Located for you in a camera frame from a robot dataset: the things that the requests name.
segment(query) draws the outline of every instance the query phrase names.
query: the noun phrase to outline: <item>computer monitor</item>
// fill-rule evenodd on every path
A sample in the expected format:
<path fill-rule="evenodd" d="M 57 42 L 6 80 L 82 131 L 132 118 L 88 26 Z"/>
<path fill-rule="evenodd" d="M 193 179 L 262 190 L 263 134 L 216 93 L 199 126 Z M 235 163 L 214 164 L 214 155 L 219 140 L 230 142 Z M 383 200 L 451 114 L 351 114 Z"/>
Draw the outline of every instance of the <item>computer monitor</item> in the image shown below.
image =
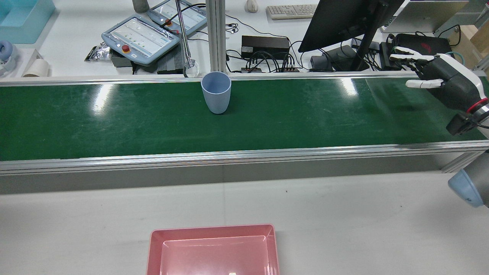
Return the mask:
<path fill-rule="evenodd" d="M 376 30 L 385 25 L 404 0 L 321 0 L 311 19 L 299 52 L 320 49 L 364 34 L 356 53 L 348 46 L 329 51 L 339 71 L 368 68 L 363 58 Z"/>

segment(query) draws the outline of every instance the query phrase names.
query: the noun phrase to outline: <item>pink tray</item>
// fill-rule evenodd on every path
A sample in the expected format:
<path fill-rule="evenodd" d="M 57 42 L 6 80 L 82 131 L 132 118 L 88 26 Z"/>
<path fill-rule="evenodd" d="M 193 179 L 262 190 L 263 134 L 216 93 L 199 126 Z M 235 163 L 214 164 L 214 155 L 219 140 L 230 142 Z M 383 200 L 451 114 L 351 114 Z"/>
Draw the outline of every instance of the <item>pink tray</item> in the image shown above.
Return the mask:
<path fill-rule="evenodd" d="M 146 275 L 279 275 L 272 225 L 161 229 Z"/>

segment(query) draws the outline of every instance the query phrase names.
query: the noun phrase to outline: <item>red emergency stop button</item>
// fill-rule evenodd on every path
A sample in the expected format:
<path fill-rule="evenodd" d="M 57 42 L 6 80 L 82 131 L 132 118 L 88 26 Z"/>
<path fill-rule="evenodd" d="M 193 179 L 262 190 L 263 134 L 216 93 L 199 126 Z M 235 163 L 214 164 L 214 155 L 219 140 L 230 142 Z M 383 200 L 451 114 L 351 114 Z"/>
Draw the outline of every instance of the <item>red emergency stop button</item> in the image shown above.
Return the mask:
<path fill-rule="evenodd" d="M 131 51 L 131 49 L 129 48 L 129 46 L 128 46 L 128 45 L 124 45 L 124 46 L 122 46 L 122 51 L 123 51 L 124 53 L 128 53 L 128 52 L 130 52 L 130 51 Z"/>

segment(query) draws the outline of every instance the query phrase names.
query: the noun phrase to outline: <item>teal cable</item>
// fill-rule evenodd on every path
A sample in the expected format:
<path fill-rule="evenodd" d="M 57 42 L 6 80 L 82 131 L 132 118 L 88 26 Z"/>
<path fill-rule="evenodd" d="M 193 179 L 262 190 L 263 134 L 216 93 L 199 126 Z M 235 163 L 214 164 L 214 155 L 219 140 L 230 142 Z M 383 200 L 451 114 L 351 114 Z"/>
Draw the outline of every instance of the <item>teal cable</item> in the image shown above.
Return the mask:
<path fill-rule="evenodd" d="M 460 56 L 460 58 L 462 59 L 462 65 L 465 66 L 465 58 L 464 58 L 464 56 L 461 53 L 456 52 L 456 51 L 449 51 L 449 52 L 447 52 L 445 54 L 456 54 L 456 55 Z"/>

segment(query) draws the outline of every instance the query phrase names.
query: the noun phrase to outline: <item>plastic tray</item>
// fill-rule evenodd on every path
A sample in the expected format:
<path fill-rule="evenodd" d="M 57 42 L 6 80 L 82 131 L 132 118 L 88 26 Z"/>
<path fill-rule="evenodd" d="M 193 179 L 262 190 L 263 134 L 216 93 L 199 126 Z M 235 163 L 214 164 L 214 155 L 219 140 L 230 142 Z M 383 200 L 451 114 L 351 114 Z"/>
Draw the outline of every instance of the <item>plastic tray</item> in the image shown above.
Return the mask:
<path fill-rule="evenodd" d="M 54 10 L 52 0 L 0 0 L 0 40 L 35 43 Z"/>
<path fill-rule="evenodd" d="M 147 275 L 279 275 L 272 225 L 151 233 Z"/>

